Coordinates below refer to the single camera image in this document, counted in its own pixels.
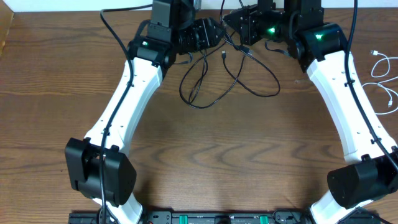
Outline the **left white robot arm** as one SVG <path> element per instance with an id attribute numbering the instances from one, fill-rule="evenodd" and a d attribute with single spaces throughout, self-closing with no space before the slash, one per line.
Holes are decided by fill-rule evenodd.
<path id="1" fill-rule="evenodd" d="M 224 36 L 214 19 L 196 17 L 194 1 L 153 1 L 150 8 L 150 19 L 122 47 L 123 74 L 106 109 L 83 139 L 65 147 L 72 188 L 100 205 L 93 223 L 140 222 L 137 173 L 128 158 L 137 124 L 177 56 L 215 47 Z"/>

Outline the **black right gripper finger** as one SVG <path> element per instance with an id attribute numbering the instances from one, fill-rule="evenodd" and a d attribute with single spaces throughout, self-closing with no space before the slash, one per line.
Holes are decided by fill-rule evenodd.
<path id="1" fill-rule="evenodd" d="M 225 15 L 223 21 L 239 34 L 242 34 L 244 31 L 244 21 L 240 15 Z"/>
<path id="2" fill-rule="evenodd" d="M 229 14 L 225 14 L 223 16 L 223 20 L 224 21 L 229 21 L 229 20 L 233 20 L 233 19 L 240 20 L 247 13 L 248 13 L 248 7 L 243 7 L 243 8 L 240 8 L 240 9 L 234 9 Z"/>

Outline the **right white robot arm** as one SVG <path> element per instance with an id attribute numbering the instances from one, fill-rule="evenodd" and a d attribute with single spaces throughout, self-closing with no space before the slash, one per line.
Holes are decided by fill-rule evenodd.
<path id="1" fill-rule="evenodd" d="M 343 223 L 397 191 L 397 144 L 368 100 L 351 54 L 352 36 L 325 22 L 320 0 L 258 1 L 221 19 L 244 45 L 261 39 L 287 44 L 316 86 L 338 131 L 346 166 L 327 175 L 328 192 L 310 207 L 312 223 Z"/>

